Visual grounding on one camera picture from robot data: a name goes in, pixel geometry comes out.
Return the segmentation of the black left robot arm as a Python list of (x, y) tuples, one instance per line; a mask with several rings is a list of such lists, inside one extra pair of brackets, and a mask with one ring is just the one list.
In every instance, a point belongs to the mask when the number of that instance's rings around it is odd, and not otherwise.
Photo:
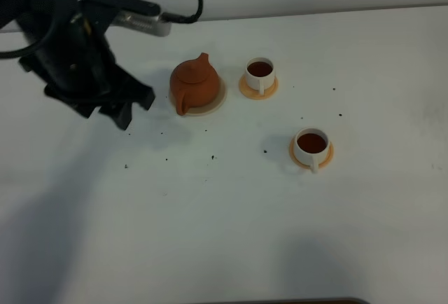
[(46, 96), (85, 118), (98, 110), (126, 130), (132, 105), (148, 110), (155, 93), (116, 63), (105, 33), (123, 11), (147, 16), (158, 9), (138, 0), (1, 0), (1, 25), (16, 21), (28, 43), (1, 58), (38, 76)]

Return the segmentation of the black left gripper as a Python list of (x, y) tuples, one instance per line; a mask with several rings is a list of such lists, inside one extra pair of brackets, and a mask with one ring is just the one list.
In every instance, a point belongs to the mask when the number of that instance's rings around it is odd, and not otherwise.
[(155, 100), (153, 88), (116, 64), (105, 34), (90, 24), (80, 3), (59, 10), (50, 2), (26, 5), (17, 23), (29, 43), (51, 34), (39, 49), (19, 58), (25, 71), (46, 84), (47, 97), (84, 118), (99, 107), (121, 130), (132, 121), (133, 104), (150, 109)]

